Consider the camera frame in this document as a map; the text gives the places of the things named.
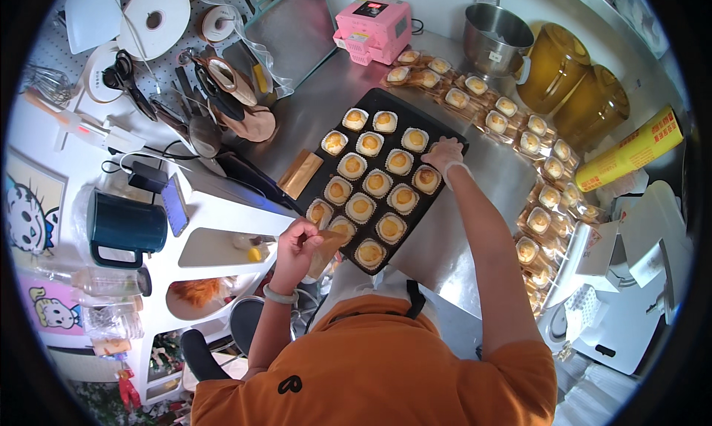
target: white tape roll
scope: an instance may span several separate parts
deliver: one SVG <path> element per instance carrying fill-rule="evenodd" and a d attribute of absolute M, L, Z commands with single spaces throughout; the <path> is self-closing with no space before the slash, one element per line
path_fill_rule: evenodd
<path fill-rule="evenodd" d="M 109 103 L 118 99 L 123 93 L 106 86 L 103 80 L 103 71 L 116 62 L 117 52 L 119 52 L 119 47 L 116 42 L 110 41 L 94 49 L 87 60 L 82 81 L 89 97 L 97 103 Z"/>
<path fill-rule="evenodd" d="M 116 42 L 137 60 L 165 54 L 181 38 L 190 19 L 190 0 L 131 0 L 124 9 Z"/>
<path fill-rule="evenodd" d="M 216 6 L 205 14 L 202 34 L 211 43 L 221 42 L 235 30 L 235 12 L 227 6 Z"/>

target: hand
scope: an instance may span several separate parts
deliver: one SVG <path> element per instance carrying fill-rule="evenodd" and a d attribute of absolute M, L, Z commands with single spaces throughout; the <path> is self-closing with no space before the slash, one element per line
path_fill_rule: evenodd
<path fill-rule="evenodd" d="M 316 247 L 324 242 L 319 229 L 304 217 L 292 222 L 279 237 L 277 265 L 269 288 L 272 291 L 291 295 L 294 287 L 304 279 Z"/>
<path fill-rule="evenodd" d="M 445 175 L 445 167 L 450 162 L 462 162 L 462 143 L 457 138 L 440 137 L 440 141 L 435 143 L 428 154 L 423 154 L 421 160 L 426 164 L 435 167 L 442 175 Z"/>

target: phone screen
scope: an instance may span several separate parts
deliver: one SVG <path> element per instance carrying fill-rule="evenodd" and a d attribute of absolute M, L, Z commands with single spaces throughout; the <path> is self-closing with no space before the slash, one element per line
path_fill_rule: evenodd
<path fill-rule="evenodd" d="M 163 206 L 168 216 L 168 225 L 171 226 L 173 235 L 178 237 L 188 225 L 188 215 L 185 214 L 185 207 L 179 195 L 175 176 L 171 177 L 166 187 L 163 188 L 161 197 L 163 198 Z"/>

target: amber plastic container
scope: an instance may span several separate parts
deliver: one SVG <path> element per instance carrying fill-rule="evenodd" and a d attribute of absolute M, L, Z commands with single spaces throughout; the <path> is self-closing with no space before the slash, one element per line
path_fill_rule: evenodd
<path fill-rule="evenodd" d="M 554 126 L 575 151 L 589 151 L 630 116 L 630 102 L 615 75 L 594 65 L 554 115 Z"/>
<path fill-rule="evenodd" d="M 555 23 L 541 27 L 529 58 L 529 77 L 517 85 L 517 92 L 531 110 L 541 114 L 554 110 L 591 67 L 583 43 Z"/>

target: orange fluffy object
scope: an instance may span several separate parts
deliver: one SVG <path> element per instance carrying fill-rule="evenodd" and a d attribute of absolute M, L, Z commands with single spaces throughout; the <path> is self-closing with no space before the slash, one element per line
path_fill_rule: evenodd
<path fill-rule="evenodd" d="M 178 281 L 170 285 L 178 299 L 187 301 L 191 306 L 202 308 L 220 292 L 220 278 Z"/>

